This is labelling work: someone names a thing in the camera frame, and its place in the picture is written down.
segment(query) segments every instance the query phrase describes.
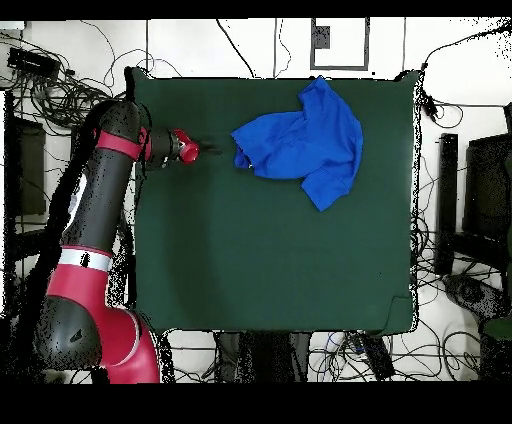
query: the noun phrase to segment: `black monitor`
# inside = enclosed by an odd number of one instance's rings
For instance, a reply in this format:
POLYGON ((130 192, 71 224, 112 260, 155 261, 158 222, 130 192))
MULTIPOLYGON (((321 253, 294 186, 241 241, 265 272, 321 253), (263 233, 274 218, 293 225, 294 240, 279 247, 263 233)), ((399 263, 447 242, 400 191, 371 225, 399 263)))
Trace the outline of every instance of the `black monitor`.
POLYGON ((466 151, 464 232, 503 240, 510 226, 510 181, 505 168, 512 135, 481 138, 466 151))

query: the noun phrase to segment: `floor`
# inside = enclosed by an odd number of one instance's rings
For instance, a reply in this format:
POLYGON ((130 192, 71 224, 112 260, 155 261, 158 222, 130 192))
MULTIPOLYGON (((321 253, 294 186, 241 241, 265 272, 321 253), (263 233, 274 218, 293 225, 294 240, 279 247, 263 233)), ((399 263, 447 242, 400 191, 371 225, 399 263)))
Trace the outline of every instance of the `floor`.
MULTIPOLYGON (((317 25, 330 25, 331 32, 336 28, 336 31, 341 31, 340 28, 343 26, 339 21, 341 20, 322 19, 317 21, 317 25)), ((393 79, 403 69, 419 69, 427 55, 437 47, 492 28, 493 25, 499 24, 499 18, 371 18, 369 69, 363 73, 341 70, 311 71, 309 19, 222 19, 220 23, 250 64, 256 77, 272 78, 278 74, 279 78, 307 78, 310 75, 322 74, 331 77, 393 79), (276 24, 278 41, 274 67, 276 24)), ((5 33, 14 37, 20 36, 19 31, 5 33)), ((91 85, 112 90, 114 95, 124 90, 122 72, 125 66, 146 66, 145 21, 28 22, 22 35, 25 42, 64 56, 78 78, 90 78, 91 85)), ((7 60, 9 46, 5 43, 25 45, 19 40, 1 41, 3 44, 0 44, 0 64, 7 60)), ((337 41, 336 46, 342 46, 342 43, 337 41)), ((508 104, 512 99, 509 46, 509 39, 502 35, 473 39, 438 50, 428 60, 425 90, 435 99, 449 103, 508 104)), ((247 66, 236 55, 214 19, 151 20, 148 24, 148 51, 151 54, 148 68, 156 77, 249 76, 247 66)), ((0 76, 11 78, 9 69, 4 65, 0 66, 0 76)), ((33 113, 29 102, 24 101, 23 104, 25 114, 33 113)), ((506 132, 505 119, 499 107, 463 106, 462 110, 463 119, 451 130, 440 128, 423 117, 421 154, 425 160, 420 171, 420 186, 428 184, 430 178, 436 178, 438 140, 443 132, 452 131, 459 136, 459 168, 465 166, 463 152, 469 140, 506 132)), ((457 108, 445 107, 439 123, 449 127, 457 124, 459 119, 460 112, 457 108)), ((51 197, 61 174, 59 169, 64 169, 69 159, 70 144, 67 136, 48 136, 46 143, 47 172, 44 190, 51 197)), ((464 171, 459 172, 458 192, 460 228, 464 171)), ((428 205, 424 216, 430 229, 435 227, 435 194, 435 183, 420 192, 420 208, 428 205)), ((133 182, 127 190, 125 206, 127 211, 132 208, 133 182)), ((25 216, 23 224, 20 221, 18 225, 18 231, 41 228, 45 219, 45 216, 25 216)), ((133 216, 130 215, 128 219, 133 223, 133 216)), ((17 265, 18 274, 26 276, 36 260, 37 257, 31 257, 20 261, 17 265)), ((457 263, 456 270, 462 271, 465 266, 464 262, 457 263)), ((488 267, 476 267, 472 271, 487 272, 488 267)), ((420 273, 420 277, 427 282, 435 279, 435 276, 425 272, 420 273)), ((499 287, 499 280, 493 277, 491 274, 490 281, 499 287)), ((406 379, 406 375, 415 376, 414 378, 420 380, 450 380, 449 371, 458 380, 476 377, 471 358, 478 362, 479 345, 473 338, 459 334, 447 341, 447 349, 454 356, 459 355, 458 362, 457 359, 451 358, 447 367, 439 357, 439 341, 436 338, 442 340, 455 331, 465 331, 478 337, 474 318, 467 311, 451 303, 442 292, 442 288, 442 283, 421 287, 418 292, 421 305, 421 321, 418 328, 414 332, 386 340, 388 346, 393 343, 392 353, 397 370, 397 376, 393 377, 393 380, 406 379), (467 354, 466 359, 463 359, 465 352, 471 355, 470 359, 467 359, 467 354)), ((335 351, 343 337, 343 333, 313 335, 310 350, 314 352, 315 349, 320 349, 321 352, 312 353, 310 356, 310 381, 341 380, 339 376, 335 378, 332 373, 326 372, 324 351, 335 351)), ((169 340, 174 348, 176 377, 180 382, 195 380, 195 374, 190 373, 202 374, 213 361, 214 341, 211 334, 171 331, 169 340)), ((354 355, 352 358, 349 361, 350 366, 344 366, 341 370, 341 377, 354 377, 354 380, 350 381, 374 380, 366 372, 367 367, 362 362, 363 358, 354 355)), ((82 374, 74 378, 74 382, 82 378, 85 378, 84 382, 88 382, 87 374, 82 374)))

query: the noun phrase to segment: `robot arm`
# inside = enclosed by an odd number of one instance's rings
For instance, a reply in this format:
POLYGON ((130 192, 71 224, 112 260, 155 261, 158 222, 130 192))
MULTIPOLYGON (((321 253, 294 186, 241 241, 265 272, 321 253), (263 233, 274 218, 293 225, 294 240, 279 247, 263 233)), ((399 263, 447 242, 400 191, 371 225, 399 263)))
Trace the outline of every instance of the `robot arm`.
POLYGON ((155 344, 135 312, 105 305, 108 265, 133 163, 144 154, 150 167, 192 163, 198 145, 181 130, 146 131, 130 101, 113 104, 94 130, 96 148, 61 239, 35 348, 48 368, 107 369, 110 382, 160 381, 155 344))

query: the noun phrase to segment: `green table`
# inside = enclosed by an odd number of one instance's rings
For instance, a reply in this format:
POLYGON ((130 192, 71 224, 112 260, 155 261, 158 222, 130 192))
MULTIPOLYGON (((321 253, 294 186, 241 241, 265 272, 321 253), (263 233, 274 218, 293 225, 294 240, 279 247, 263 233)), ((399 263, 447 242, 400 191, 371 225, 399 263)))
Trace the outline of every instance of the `green table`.
POLYGON ((215 143, 148 174, 136 216, 137 309, 157 331, 411 328, 413 91, 399 82, 333 80, 364 133, 354 187, 318 212, 298 180, 233 165, 230 133, 254 118, 301 110, 311 80, 149 79, 135 98, 153 126, 215 143))

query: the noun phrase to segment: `blue shirt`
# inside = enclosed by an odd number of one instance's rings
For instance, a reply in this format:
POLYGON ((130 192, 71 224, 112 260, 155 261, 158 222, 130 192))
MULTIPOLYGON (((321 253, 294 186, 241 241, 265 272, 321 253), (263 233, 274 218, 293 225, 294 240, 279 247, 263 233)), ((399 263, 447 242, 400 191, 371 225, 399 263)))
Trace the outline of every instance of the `blue shirt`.
POLYGON ((318 77, 299 94, 301 112, 263 115, 231 134, 235 166, 258 177, 305 178, 302 188, 323 211, 348 194, 361 162, 361 124, 318 77))

